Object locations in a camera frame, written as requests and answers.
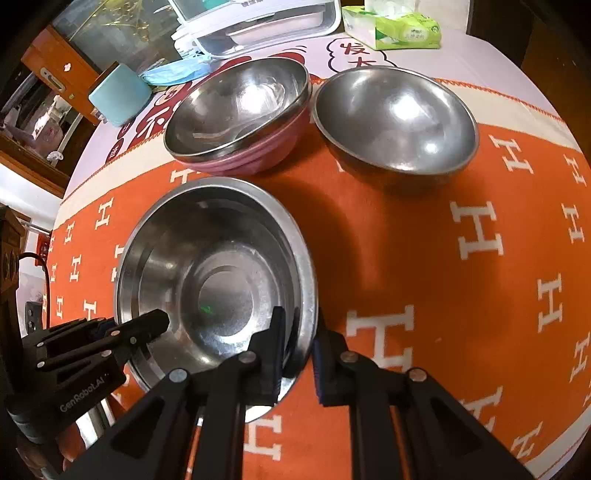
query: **orange tablecloth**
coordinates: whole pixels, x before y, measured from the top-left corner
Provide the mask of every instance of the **orange tablecloth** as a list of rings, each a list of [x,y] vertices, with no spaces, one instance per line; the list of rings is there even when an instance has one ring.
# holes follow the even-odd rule
[[[282,164],[249,180],[300,226],[328,327],[383,367],[428,370],[547,478],[591,424],[591,171],[559,118],[442,82],[475,114],[480,148],[436,191],[407,198],[363,184],[314,125]],[[52,324],[111,316],[118,256],[135,224],[202,176],[175,162],[161,135],[190,90],[161,94],[142,113],[143,137],[62,204],[48,261]],[[115,395],[127,407],[141,390],[129,377]],[[285,400],[247,427],[244,478],[349,478],[348,421],[345,408],[318,405],[308,364]]]

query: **table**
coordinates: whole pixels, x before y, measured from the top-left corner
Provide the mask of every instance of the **table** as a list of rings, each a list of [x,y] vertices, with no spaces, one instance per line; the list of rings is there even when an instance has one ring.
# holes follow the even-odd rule
[[[352,350],[382,367],[425,368],[537,478],[550,478],[591,424],[591,171],[566,124],[502,54],[455,31],[444,31],[441,50],[375,52],[336,34],[222,68],[269,55],[304,63],[315,84],[364,64],[411,68],[473,112],[476,157],[421,197],[386,194],[344,172],[312,124],[282,164],[249,180],[294,216],[327,325]],[[176,163],[162,136],[193,86],[156,95],[137,119],[101,125],[90,140],[51,240],[52,325],[111,316],[118,257],[138,219],[202,176]],[[128,379],[115,393],[124,407],[142,395]],[[245,452],[245,479],[349,478],[346,409],[317,404],[308,364],[284,401],[249,424]]]

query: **cabinet door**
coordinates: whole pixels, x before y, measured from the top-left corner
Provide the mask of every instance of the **cabinet door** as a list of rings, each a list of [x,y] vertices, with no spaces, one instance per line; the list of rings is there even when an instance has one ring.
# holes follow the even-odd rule
[[[51,26],[29,46],[22,62],[54,92],[95,125],[94,106],[88,100],[91,85],[99,76]]]

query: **green tissue package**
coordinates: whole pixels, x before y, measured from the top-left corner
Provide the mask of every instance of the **green tissue package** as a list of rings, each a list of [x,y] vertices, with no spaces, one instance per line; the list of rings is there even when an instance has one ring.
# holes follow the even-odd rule
[[[388,18],[364,7],[343,7],[342,11],[345,31],[374,50],[441,46],[439,24],[418,12]]]

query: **wall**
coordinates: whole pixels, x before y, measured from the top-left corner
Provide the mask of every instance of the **wall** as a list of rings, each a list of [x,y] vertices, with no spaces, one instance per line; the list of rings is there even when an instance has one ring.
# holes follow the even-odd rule
[[[60,202],[61,200],[55,195],[46,192],[0,164],[0,203],[31,217],[31,222],[35,225],[52,230]],[[29,232],[25,251],[35,251],[37,237],[36,233]],[[17,310],[22,335],[25,333],[25,302],[41,301],[44,290],[45,274],[43,269],[36,267],[32,258],[21,260],[19,263]]]
[[[34,224],[51,230],[61,200],[0,164],[0,202],[31,217]]]

